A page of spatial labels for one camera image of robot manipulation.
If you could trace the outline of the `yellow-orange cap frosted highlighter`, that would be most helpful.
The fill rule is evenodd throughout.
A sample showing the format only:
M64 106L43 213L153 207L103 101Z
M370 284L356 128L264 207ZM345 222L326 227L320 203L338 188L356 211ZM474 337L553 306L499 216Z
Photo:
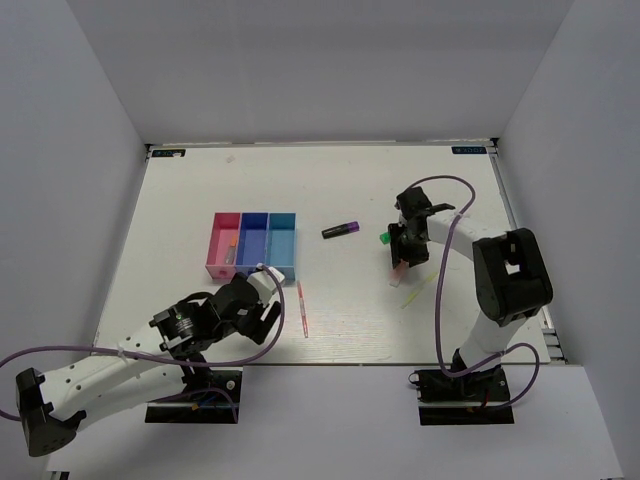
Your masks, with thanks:
M407 269L407 264L404 262L401 262L397 267L395 267L390 274L389 285L394 288L397 288L401 283L401 280L406 272L406 269Z

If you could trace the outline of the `thin yellow highlighter pen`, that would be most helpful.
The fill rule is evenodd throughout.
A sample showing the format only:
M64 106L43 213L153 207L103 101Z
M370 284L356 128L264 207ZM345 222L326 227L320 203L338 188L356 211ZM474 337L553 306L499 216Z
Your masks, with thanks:
M433 281L435 281L437 279L437 277L439 276L438 272L434 272L432 274L430 274L429 276L427 276L426 278L424 278L412 291L411 293L408 295L408 297L405 299L405 301L401 304L400 308L401 309L405 309L407 306L409 306L419 295L420 293L425 289L425 287L432 283Z

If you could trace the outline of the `thin pink highlighter pen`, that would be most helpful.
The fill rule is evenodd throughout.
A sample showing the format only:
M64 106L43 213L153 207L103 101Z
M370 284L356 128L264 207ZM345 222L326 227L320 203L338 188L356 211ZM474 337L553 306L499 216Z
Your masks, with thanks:
M304 291L303 291L301 282L299 280L296 282L296 288L297 288L297 294L298 294L298 300L299 300L299 309L300 309L303 335L305 339L308 339L309 327L308 327L308 319L307 319L307 313L306 313L306 304L305 304L305 298L304 298Z

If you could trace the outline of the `purple cap black highlighter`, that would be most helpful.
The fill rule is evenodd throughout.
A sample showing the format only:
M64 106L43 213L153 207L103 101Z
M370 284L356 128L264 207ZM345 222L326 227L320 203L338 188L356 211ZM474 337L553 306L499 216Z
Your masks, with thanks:
M348 223L336 225L321 231L321 235L323 239L332 239L340 236L348 235L351 233L358 232L360 229L360 225L357 221L351 221Z

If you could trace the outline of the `orange cap grey highlighter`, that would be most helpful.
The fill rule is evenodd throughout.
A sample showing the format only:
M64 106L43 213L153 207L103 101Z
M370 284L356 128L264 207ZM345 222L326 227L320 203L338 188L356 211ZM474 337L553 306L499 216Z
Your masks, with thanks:
M237 243L238 243L238 237L234 236L231 241L230 244L228 246L226 255L225 255L225 263L232 265L235 261L235 255L236 255L236 248L237 248Z

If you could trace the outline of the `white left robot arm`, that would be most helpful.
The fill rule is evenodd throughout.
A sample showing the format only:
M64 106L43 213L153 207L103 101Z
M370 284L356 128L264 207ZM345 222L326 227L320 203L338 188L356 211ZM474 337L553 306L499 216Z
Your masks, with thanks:
M16 377L18 420L28 454L44 457L89 425L148 402L229 400L224 363L205 359L212 345L238 334L269 351L284 324L284 275L259 265L216 292L196 292L155 314L112 348L85 348L85 358Z

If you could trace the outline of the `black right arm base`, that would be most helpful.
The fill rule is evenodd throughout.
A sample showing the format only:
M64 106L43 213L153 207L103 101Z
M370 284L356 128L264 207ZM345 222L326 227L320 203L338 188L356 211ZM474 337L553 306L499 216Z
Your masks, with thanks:
M449 378L440 369L417 370L408 376L417 390L421 426L512 425L511 400L504 370Z

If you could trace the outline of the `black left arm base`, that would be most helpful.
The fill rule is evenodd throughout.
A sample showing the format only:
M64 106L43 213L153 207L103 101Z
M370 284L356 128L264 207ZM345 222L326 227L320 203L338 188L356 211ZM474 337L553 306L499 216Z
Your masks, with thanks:
M149 403L147 424L236 424L239 420L243 370L222 369L188 376L176 398Z

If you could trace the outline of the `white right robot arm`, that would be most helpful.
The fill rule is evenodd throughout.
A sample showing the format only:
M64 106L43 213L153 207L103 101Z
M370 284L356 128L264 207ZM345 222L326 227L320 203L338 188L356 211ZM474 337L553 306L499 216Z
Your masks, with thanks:
M553 287L534 233L527 228L505 231L484 226L454 206L429 200L421 187L396 197L399 220L388 225L393 269L413 268L430 258L428 245L443 246L435 298L436 355L453 390L472 399L488 385L485 371L501 365L514 350L518 330L553 299ZM475 295L480 312L465 342L455 351L451 367L444 364L441 303L449 253L473 263Z

